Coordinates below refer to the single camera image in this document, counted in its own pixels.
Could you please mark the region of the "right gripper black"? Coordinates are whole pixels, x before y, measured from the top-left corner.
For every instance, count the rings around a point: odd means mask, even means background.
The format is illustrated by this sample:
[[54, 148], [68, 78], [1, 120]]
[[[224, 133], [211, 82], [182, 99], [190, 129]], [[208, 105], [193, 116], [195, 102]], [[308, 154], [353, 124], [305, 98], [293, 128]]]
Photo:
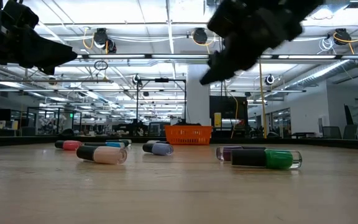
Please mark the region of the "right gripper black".
[[250, 69], [265, 50], [299, 35], [303, 19], [301, 1], [223, 1], [207, 28], [224, 39], [224, 50], [210, 56], [211, 68], [199, 83], [223, 82]]

